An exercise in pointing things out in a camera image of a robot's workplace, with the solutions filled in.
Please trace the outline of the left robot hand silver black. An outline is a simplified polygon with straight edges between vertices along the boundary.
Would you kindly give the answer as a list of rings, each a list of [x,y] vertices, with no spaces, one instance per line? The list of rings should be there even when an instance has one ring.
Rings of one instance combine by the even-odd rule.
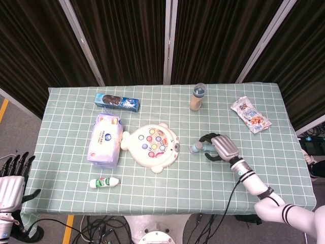
[[[0,169],[0,212],[14,212],[41,192],[36,189],[25,195],[30,168],[35,159],[35,156],[28,158],[28,154],[25,152],[22,156],[10,156]]]

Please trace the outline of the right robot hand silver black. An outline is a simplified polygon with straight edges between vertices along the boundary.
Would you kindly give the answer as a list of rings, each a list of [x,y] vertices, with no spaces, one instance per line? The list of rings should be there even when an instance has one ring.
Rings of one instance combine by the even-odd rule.
[[[207,152],[205,153],[205,157],[212,162],[223,160],[233,165],[239,161],[239,150],[226,135],[216,133],[206,134],[199,139],[199,142],[210,143],[217,152],[217,156],[214,157]]]

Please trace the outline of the light blue toy hammer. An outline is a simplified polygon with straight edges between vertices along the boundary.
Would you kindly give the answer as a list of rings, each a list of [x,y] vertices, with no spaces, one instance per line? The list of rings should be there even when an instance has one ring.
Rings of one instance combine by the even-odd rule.
[[[190,146],[189,151],[191,154],[196,154],[200,151],[216,151],[216,149],[210,143],[202,143],[197,141],[192,146]]]

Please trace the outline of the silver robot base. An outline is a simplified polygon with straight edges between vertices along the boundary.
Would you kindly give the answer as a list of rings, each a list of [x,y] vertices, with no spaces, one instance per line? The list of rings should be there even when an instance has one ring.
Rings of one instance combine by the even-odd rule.
[[[183,244],[190,215],[126,216],[135,244]]]

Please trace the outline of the white whack-a-mole toy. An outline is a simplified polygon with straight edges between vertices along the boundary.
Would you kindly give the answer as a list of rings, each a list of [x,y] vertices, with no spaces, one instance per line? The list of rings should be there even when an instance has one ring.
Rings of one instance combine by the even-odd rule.
[[[120,144],[133,159],[154,173],[172,165],[180,152],[179,137],[165,123],[149,124],[133,133],[123,132]]]

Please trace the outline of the white snack bag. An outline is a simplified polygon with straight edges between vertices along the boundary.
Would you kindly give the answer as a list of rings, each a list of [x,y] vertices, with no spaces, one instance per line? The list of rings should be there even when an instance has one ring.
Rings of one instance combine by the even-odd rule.
[[[268,129],[272,123],[264,117],[251,103],[247,96],[240,97],[232,105],[231,109],[237,113],[249,130],[256,134]]]

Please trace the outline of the beige bottle with blue cap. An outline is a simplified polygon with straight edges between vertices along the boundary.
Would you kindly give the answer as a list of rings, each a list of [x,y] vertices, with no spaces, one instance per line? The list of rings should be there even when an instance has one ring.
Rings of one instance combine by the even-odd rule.
[[[206,94],[207,87],[204,83],[198,83],[192,92],[191,101],[189,104],[189,108],[193,111],[198,111],[202,104],[202,99]]]

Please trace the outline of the green checked tablecloth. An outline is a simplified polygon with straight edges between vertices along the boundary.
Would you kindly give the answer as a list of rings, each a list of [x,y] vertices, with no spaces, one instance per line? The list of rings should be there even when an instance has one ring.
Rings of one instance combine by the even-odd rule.
[[[190,146],[208,133],[229,136],[240,155],[260,179],[286,203],[308,210],[316,206],[309,172],[291,125],[280,89],[275,83],[209,84],[198,111],[189,108],[192,85],[50,88],[35,148],[26,193],[40,195],[23,205],[26,228],[35,229],[41,214],[252,214],[257,198],[236,186],[230,165],[210,162]],[[121,151],[117,167],[101,169],[87,161],[96,117],[97,93],[137,98],[138,112],[118,109],[124,129],[134,132],[149,124],[165,123],[179,137],[176,161],[153,173]],[[231,109],[247,96],[272,125],[252,133]],[[115,187],[92,189],[101,177],[120,180]]]

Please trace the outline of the black box under table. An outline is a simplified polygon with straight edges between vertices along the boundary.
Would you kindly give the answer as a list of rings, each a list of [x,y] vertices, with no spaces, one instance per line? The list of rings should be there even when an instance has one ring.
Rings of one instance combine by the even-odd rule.
[[[257,225],[262,224],[262,220],[258,215],[235,215],[236,220],[245,223],[255,223]]]

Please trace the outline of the black equipment pile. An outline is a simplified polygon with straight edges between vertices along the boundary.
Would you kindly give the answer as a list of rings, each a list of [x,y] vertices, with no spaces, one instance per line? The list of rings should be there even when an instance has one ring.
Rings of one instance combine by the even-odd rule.
[[[299,138],[302,153],[312,181],[325,179],[325,159],[317,160],[315,156],[325,157],[325,139]]]

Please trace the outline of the small green-white bottle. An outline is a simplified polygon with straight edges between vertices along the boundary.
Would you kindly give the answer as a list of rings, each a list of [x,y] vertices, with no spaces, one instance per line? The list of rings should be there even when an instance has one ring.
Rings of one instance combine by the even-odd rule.
[[[120,183],[120,180],[114,177],[101,177],[92,179],[89,182],[89,187],[92,189],[115,187]]]

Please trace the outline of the purple tissue pack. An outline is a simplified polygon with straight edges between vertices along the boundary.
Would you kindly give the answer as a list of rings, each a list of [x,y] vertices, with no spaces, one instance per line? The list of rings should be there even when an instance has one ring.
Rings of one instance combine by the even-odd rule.
[[[115,168],[119,160],[122,133],[120,117],[99,114],[91,133],[87,160],[103,169]]]

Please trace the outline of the blue cookie box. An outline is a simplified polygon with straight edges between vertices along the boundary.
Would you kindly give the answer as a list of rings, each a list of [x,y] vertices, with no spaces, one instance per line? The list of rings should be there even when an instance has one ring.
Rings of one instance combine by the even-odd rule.
[[[101,93],[96,94],[94,103],[98,107],[108,109],[122,109],[131,112],[138,112],[140,107],[140,101],[138,99],[118,97]]]

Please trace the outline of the grey partition base rail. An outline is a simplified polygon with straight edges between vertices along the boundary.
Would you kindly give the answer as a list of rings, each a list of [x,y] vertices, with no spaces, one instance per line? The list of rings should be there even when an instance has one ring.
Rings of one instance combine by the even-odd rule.
[[[11,95],[9,95],[7,92],[5,92],[3,89],[0,88],[0,95],[4,98],[8,99],[9,102],[17,106],[19,109],[21,109],[23,112],[25,112],[28,116],[34,117],[35,119],[41,121],[39,117],[37,117],[34,113],[32,113],[29,109],[27,109],[24,105],[22,105],[20,102],[18,102],[16,99],[14,99]]]
[[[305,133],[305,132],[307,132],[307,131],[309,131],[309,130],[317,127],[317,126],[319,126],[320,124],[321,124],[321,122],[311,122],[311,123],[307,124],[306,126],[303,126],[302,128],[295,131],[295,134],[297,136],[299,136],[299,135],[301,135],[301,134],[303,134],[303,133]]]

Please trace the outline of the grey partition post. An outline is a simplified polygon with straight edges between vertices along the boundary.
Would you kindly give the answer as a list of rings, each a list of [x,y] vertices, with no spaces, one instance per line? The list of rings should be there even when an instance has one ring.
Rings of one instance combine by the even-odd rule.
[[[99,86],[106,86],[70,0],[58,0]]]
[[[163,85],[171,84],[178,0],[166,0]]]
[[[266,30],[262,34],[255,49],[253,50],[241,73],[236,79],[236,84],[242,83],[244,81],[249,71],[253,68],[258,58],[260,57],[264,49],[267,47],[269,42],[272,40],[279,27],[282,25],[283,21],[286,19],[286,17],[288,16],[288,14],[296,3],[297,0],[282,0],[280,7],[277,9],[275,15],[273,16]]]

